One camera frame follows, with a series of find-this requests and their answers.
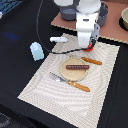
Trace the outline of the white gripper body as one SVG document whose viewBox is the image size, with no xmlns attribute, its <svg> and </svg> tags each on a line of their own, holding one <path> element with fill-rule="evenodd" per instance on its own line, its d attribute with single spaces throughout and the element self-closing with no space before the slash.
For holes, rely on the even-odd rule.
<svg viewBox="0 0 128 128">
<path fill-rule="evenodd" d="M 76 14 L 78 44 L 81 48 L 87 48 L 92 40 L 98 40 L 100 26 L 97 24 L 97 20 L 97 13 L 88 15 L 84 15 L 81 13 Z"/>
</svg>

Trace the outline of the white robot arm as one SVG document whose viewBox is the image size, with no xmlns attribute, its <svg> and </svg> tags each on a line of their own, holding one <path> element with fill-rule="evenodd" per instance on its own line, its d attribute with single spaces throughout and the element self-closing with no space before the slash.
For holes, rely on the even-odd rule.
<svg viewBox="0 0 128 128">
<path fill-rule="evenodd" d="M 76 9 L 76 30 L 78 43 L 81 48 L 87 48 L 91 42 L 91 34 L 98 20 L 100 0 L 80 0 Z"/>
</svg>

